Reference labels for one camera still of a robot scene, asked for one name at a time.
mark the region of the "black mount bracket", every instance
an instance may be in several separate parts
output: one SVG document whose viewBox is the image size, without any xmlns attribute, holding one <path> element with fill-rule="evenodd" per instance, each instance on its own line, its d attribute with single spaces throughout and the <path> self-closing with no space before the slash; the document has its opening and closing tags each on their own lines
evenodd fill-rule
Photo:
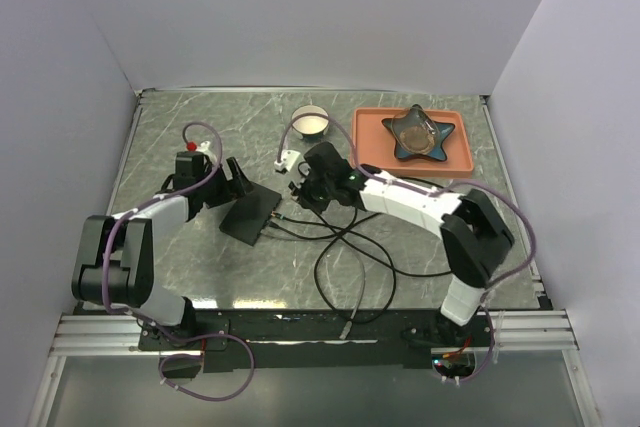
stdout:
<svg viewBox="0 0 640 427">
<path fill-rule="evenodd" d="M 464 329 L 454 329 L 435 309 L 389 310 L 375 322 L 354 325 L 347 342 L 339 340 L 344 320 L 322 310 L 196 310 L 196 322 L 196 335 L 225 332 L 245 339 L 260 368 L 402 365 L 429 369 L 432 348 L 462 346 L 469 336 L 472 347 L 486 347 L 490 341 L 482 316 L 474 317 Z M 138 347 L 170 353 L 201 351 L 202 344 L 173 344 L 145 325 Z M 204 352 L 204 373 L 248 367 L 247 353 L 236 342 L 209 340 Z"/>
</svg>

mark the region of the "white connector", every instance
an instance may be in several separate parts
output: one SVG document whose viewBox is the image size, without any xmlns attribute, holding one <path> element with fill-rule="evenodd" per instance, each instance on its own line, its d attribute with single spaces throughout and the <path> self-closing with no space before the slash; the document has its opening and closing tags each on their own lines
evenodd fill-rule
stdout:
<svg viewBox="0 0 640 427">
<path fill-rule="evenodd" d="M 291 172 L 298 163 L 298 159 L 300 159 L 300 152 L 296 150 L 283 150 L 281 158 L 282 160 L 280 162 L 276 160 L 273 163 L 273 166 L 275 167 L 276 172 L 286 174 L 287 172 Z"/>
<path fill-rule="evenodd" d="M 216 154 L 214 154 L 213 151 L 211 150 L 211 142 L 209 142 L 208 140 L 205 140 L 204 142 L 200 143 L 200 145 L 196 149 L 196 152 L 202 152 L 207 157 L 209 157 L 209 160 L 211 160 L 211 162 L 213 163 L 215 163 L 217 160 Z"/>
</svg>

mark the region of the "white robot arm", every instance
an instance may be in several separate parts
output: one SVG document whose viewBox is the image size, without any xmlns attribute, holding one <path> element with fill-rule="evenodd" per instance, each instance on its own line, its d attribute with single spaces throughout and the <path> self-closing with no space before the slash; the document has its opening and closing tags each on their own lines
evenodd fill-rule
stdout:
<svg viewBox="0 0 640 427">
<path fill-rule="evenodd" d="M 458 326 L 465 326 L 475 315 L 491 275 L 514 242 L 484 193 L 428 195 L 436 189 L 416 192 L 398 185 L 390 173 L 365 166 L 387 182 L 372 179 L 354 170 L 328 142 L 313 147 L 304 159 L 288 151 L 283 161 L 288 165 L 276 165 L 276 170 L 294 175 L 299 172 L 298 164 L 308 164 L 307 175 L 297 176 L 290 184 L 304 208 L 320 213 L 337 200 L 341 205 L 398 217 L 442 239 L 453 278 L 440 313 Z"/>
</svg>

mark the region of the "cable clip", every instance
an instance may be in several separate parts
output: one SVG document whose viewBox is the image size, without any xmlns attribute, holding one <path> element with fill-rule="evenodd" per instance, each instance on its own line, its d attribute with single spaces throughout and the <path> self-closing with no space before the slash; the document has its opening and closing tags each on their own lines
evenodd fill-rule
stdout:
<svg viewBox="0 0 640 427">
<path fill-rule="evenodd" d="M 496 321 L 496 326 L 493 329 L 493 357 L 492 361 L 494 364 L 498 363 L 498 355 L 500 354 L 500 333 L 502 332 L 502 323 L 504 322 L 504 310 L 501 310 L 498 314 L 498 320 Z"/>
</svg>

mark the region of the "black cable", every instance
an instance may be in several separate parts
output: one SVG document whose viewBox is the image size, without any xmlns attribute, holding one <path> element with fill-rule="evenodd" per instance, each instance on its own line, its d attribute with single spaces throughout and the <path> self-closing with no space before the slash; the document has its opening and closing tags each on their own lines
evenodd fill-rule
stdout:
<svg viewBox="0 0 640 427">
<path fill-rule="evenodd" d="M 304 175 L 301 171 L 300 171 L 300 164 L 298 165 L 298 172 L 301 175 Z M 441 185 L 436 184 L 435 182 L 431 182 L 429 180 L 425 180 L 425 179 L 414 179 L 414 178 L 410 178 L 410 177 L 405 177 L 403 178 L 403 180 L 414 180 L 417 182 L 421 182 L 424 184 L 428 184 L 431 185 L 433 187 L 437 187 L 437 188 L 443 188 Z M 323 235 L 323 236 L 317 236 L 317 237 L 310 237 L 310 236 L 305 236 L 305 235 L 301 235 L 301 234 L 297 234 L 295 232 L 292 232 L 284 227 L 282 227 L 279 224 L 276 224 L 275 222 L 269 222 L 269 226 L 282 230 L 283 232 L 297 238 L 300 240 L 327 240 L 327 239 L 332 239 L 331 242 L 329 242 L 329 244 L 324 248 L 324 250 L 320 253 L 320 255 L 318 256 L 318 258 L 316 259 L 314 268 L 313 268 L 313 278 L 314 278 L 314 282 L 316 284 L 316 289 L 318 290 L 318 293 L 320 294 L 320 297 L 322 297 L 322 300 L 325 302 L 325 304 L 327 304 L 327 306 L 336 314 L 338 314 L 340 317 L 342 317 L 344 320 L 346 321 L 350 321 L 354 324 L 366 324 L 369 322 L 373 322 L 374 320 L 376 320 L 377 318 L 379 318 L 381 315 L 384 314 L 384 312 L 386 312 L 391 303 L 393 302 L 393 299 L 395 297 L 396 294 L 396 289 L 397 289 L 397 275 L 396 274 L 401 274 L 401 275 L 405 275 L 407 277 L 413 277 L 413 278 L 434 278 L 434 277 L 441 277 L 441 276 L 445 276 L 445 275 L 449 275 L 451 274 L 451 271 L 447 271 L 447 272 L 439 272 L 436 274 L 412 274 L 409 272 L 404 272 L 398 268 L 395 267 L 394 263 L 393 263 L 393 259 L 391 258 L 391 255 L 389 254 L 389 252 L 378 242 L 376 242 L 374 239 L 372 239 L 371 237 L 368 237 L 364 234 L 361 234 L 359 232 L 355 232 L 353 229 L 364 223 L 367 222 L 368 220 L 371 220 L 377 216 L 379 216 L 379 213 L 375 213 L 372 214 L 368 217 L 365 217 L 364 219 L 361 219 L 359 221 L 356 221 L 357 216 L 358 216 L 358 209 L 356 208 L 354 210 L 354 216 L 353 219 L 351 219 L 351 222 L 345 227 L 345 228 L 340 228 L 337 227 L 335 225 L 329 224 L 329 222 L 327 222 L 324 217 L 322 217 L 322 215 L 314 210 L 312 210 L 312 212 L 322 221 L 322 223 L 318 223 L 318 222 L 310 222 L 310 221 L 306 221 L 306 220 L 297 220 L 297 219 L 291 219 L 288 217 L 285 217 L 282 214 L 274 214 L 274 217 L 279 218 L 281 220 L 287 221 L 287 222 L 291 222 L 294 224 L 299 224 L 299 225 L 315 225 L 315 226 L 325 226 L 327 228 L 329 228 L 332 231 L 332 234 L 330 235 Z M 380 260 L 379 258 L 369 254 L 368 252 L 362 250 L 361 248 L 353 245 L 351 242 L 349 242 L 348 240 L 346 240 L 344 237 L 347 234 L 353 234 L 356 235 L 364 240 L 368 240 L 369 242 L 371 242 L 372 244 L 374 244 L 375 246 L 377 246 L 380 250 L 382 250 L 382 252 L 386 255 L 387 259 L 388 259 L 388 263 L 384 262 L 383 260 Z M 391 295 L 389 296 L 389 299 L 387 300 L 386 304 L 382 307 L 382 309 L 380 309 L 376 314 L 374 314 L 372 317 L 368 317 L 366 319 L 356 319 L 356 318 L 352 318 L 350 313 L 348 311 L 344 311 L 344 310 L 340 310 L 338 309 L 335 305 L 333 305 L 331 303 L 331 301 L 329 300 L 329 298 L 325 295 L 324 291 L 322 290 L 322 286 L 320 285 L 320 279 L 319 279 L 319 275 L 318 275 L 318 269 L 320 266 L 320 262 L 322 261 L 323 257 L 326 255 L 326 253 L 331 249 L 331 247 L 333 247 L 336 242 L 338 241 L 342 241 L 344 242 L 346 245 L 348 245 L 349 247 L 351 247 L 352 249 L 354 249 L 357 252 L 360 252 L 361 254 L 365 255 L 366 257 L 374 260 L 375 262 L 378 262 L 379 264 L 383 265 L 384 267 L 387 267 L 388 269 L 391 270 L 392 276 L 393 276 L 393 285 L 391 288 Z"/>
<path fill-rule="evenodd" d="M 313 280 L 316 284 L 316 289 L 318 290 L 318 293 L 320 294 L 320 297 L 322 297 L 322 300 L 324 300 L 325 304 L 327 304 L 327 306 L 334 311 L 336 314 L 338 314 L 340 317 L 342 317 L 344 320 L 346 320 L 347 322 L 352 322 L 354 324 L 368 324 L 370 322 L 373 322 L 374 320 L 376 320 L 377 318 L 379 318 L 382 314 L 384 314 L 388 309 L 389 306 L 391 305 L 391 303 L 393 302 L 393 298 L 396 295 L 396 289 L 398 286 L 398 277 L 396 275 L 396 271 L 393 268 L 393 259 L 391 259 L 391 255 L 389 255 L 389 253 L 384 250 L 383 251 L 385 253 L 385 255 L 387 256 L 387 259 L 389 259 L 389 265 L 391 268 L 391 274 L 393 276 L 393 285 L 391 286 L 391 294 L 389 295 L 389 299 L 387 300 L 387 302 L 385 303 L 385 305 L 375 314 L 373 314 L 373 316 L 371 317 L 367 317 L 366 319 L 357 319 L 357 318 L 352 318 L 349 312 L 345 312 L 343 310 L 338 309 L 335 305 L 333 305 L 331 303 L 331 301 L 329 300 L 329 298 L 325 295 L 324 291 L 322 290 L 322 286 L 320 285 L 320 278 L 318 276 L 318 268 L 320 266 L 320 262 L 322 261 L 323 257 L 325 256 L 325 254 L 329 251 L 329 249 L 331 249 L 331 247 L 333 247 L 335 245 L 336 242 L 338 242 L 339 240 L 341 240 L 342 242 L 344 242 L 345 244 L 349 245 L 352 248 L 355 248 L 356 250 L 358 250 L 361 253 L 365 253 L 364 251 L 362 251 L 362 249 L 359 249 L 357 247 L 355 247 L 353 244 L 351 244 L 350 242 L 348 242 L 347 240 L 344 239 L 344 236 L 349 233 L 349 230 L 351 228 L 353 228 L 353 226 L 348 227 L 348 228 L 344 228 L 341 231 L 338 231 L 335 226 L 329 224 L 324 217 L 322 217 L 322 215 L 320 215 L 318 212 L 316 211 L 312 211 L 329 229 L 331 229 L 331 231 L 335 234 L 335 238 L 329 242 L 329 244 L 324 248 L 324 250 L 320 253 L 320 255 L 318 256 L 318 258 L 316 259 L 316 263 L 313 266 Z M 356 219 L 358 216 L 358 209 L 355 209 L 355 215 L 354 215 L 354 219 Z M 382 264 L 382 265 L 386 265 L 384 263 L 384 261 L 377 259 L 376 257 L 373 257 L 369 254 L 366 254 L 368 257 L 372 258 L 373 260 L 375 260 L 376 262 Z"/>
<path fill-rule="evenodd" d="M 376 216 L 378 216 L 378 215 L 380 215 L 380 214 L 373 214 L 373 215 L 370 215 L 369 217 L 366 217 L 366 218 L 364 218 L 364 219 L 359 220 L 358 222 L 355 222 L 351 228 L 345 227 L 345 229 L 343 229 L 343 230 L 347 230 L 346 234 L 355 235 L 355 236 L 357 236 L 357 237 L 360 237 L 361 239 L 364 239 L 364 240 L 366 240 L 366 241 L 368 241 L 368 242 L 371 242 L 373 245 L 375 245 L 375 246 L 376 246 L 376 247 L 378 247 L 380 250 L 382 250 L 382 252 L 384 252 L 384 254 L 385 254 L 387 257 L 390 257 L 390 256 L 389 256 L 389 254 L 387 253 L 387 250 L 386 250 L 386 249 L 385 249 L 385 248 L 384 248 L 384 247 L 383 247 L 379 242 L 377 242 L 376 240 L 372 239 L 371 237 L 369 237 L 369 236 L 367 236 L 367 235 L 361 234 L 360 232 L 355 232 L 355 231 L 353 230 L 355 227 L 357 227 L 357 226 L 358 226 L 358 225 L 360 225 L 361 223 L 363 223 L 363 222 L 365 222 L 365 221 L 367 221 L 367 220 L 370 220 L 370 219 L 372 219 L 372 218 L 374 218 L 374 217 L 376 217 Z M 285 216 L 283 216 L 283 215 L 279 215 L 279 214 L 278 214 L 278 218 L 279 218 L 280 220 L 284 220 L 284 221 L 286 221 L 286 222 L 293 222 L 293 223 L 295 223 L 295 224 L 303 224 L 303 225 L 319 225 L 319 226 L 325 226 L 325 227 L 328 227 L 328 228 L 330 228 L 330 229 L 332 229 L 332 230 L 333 230 L 333 229 L 340 229 L 340 227 L 337 227 L 337 226 L 335 226 L 335 225 L 331 225 L 331 224 L 329 224 L 328 222 L 326 222 L 326 220 L 324 220 L 324 219 L 322 219 L 322 220 L 324 221 L 324 223 L 319 223 L 319 222 L 308 222 L 308 221 L 304 221 L 304 220 L 290 219 L 290 218 L 288 218 L 288 217 L 285 217 Z M 270 227 L 273 227 L 273 228 L 276 228 L 276 229 L 279 229 L 279 230 L 282 230 L 284 233 L 289 234 L 289 235 L 291 235 L 291 236 L 293 236 L 293 237 L 295 237 L 295 238 L 297 238 L 297 239 L 300 239 L 300 240 L 327 240 L 327 239 L 332 239 L 332 238 L 334 238 L 334 237 L 335 237 L 335 233 L 334 233 L 334 234 L 330 234 L 330 235 L 323 235 L 323 236 L 319 236 L 319 237 L 308 237 L 308 236 L 304 236 L 304 235 L 296 234 L 295 232 L 292 232 L 292 231 L 291 231 L 291 230 L 289 230 L 289 229 L 285 229 L 284 227 L 282 227 L 282 226 L 281 226 L 281 225 L 279 225 L 279 224 L 276 224 L 275 222 L 270 222 L 270 223 L 269 223 L 269 226 L 270 226 Z M 374 261 L 376 261 L 376 262 L 381 263 L 381 264 L 382 264 L 382 265 L 384 265 L 385 267 L 387 267 L 387 268 L 389 268 L 389 269 L 393 270 L 394 272 L 396 272 L 396 273 L 398 273 L 398 274 L 400 274 L 400 275 L 404 275 L 405 277 L 412 277 L 412 278 L 414 278 L 414 279 L 432 279 L 432 278 L 436 278 L 436 277 L 444 277 L 445 275 L 449 275 L 449 274 L 451 274 L 451 271 L 450 271 L 450 270 L 448 270 L 448 271 L 446 271 L 446 272 L 437 272 L 437 273 L 435 273 L 435 274 L 413 274 L 413 273 L 411 273 L 411 272 L 405 272 L 404 270 L 400 270 L 400 269 L 398 269 L 397 267 L 395 267 L 395 266 L 393 265 L 393 262 L 390 262 L 390 263 L 388 263 L 388 264 L 387 264 L 387 263 L 385 263 L 384 261 L 382 261 L 382 260 L 378 259 L 377 257 L 375 257 L 374 255 L 371 255 L 369 252 L 366 252 L 366 251 L 362 250 L 360 247 L 357 247 L 357 246 L 353 245 L 353 244 L 352 244 L 352 243 L 350 243 L 349 241 L 347 241 L 347 240 L 345 240 L 345 239 L 342 239 L 342 241 L 343 241 L 344 243 L 346 243 L 347 245 L 349 245 L 349 247 L 351 247 L 352 249 L 354 249 L 354 250 L 356 250 L 356 251 L 360 252 L 362 255 L 365 255 L 365 256 L 369 257 L 371 260 L 374 260 Z"/>
</svg>

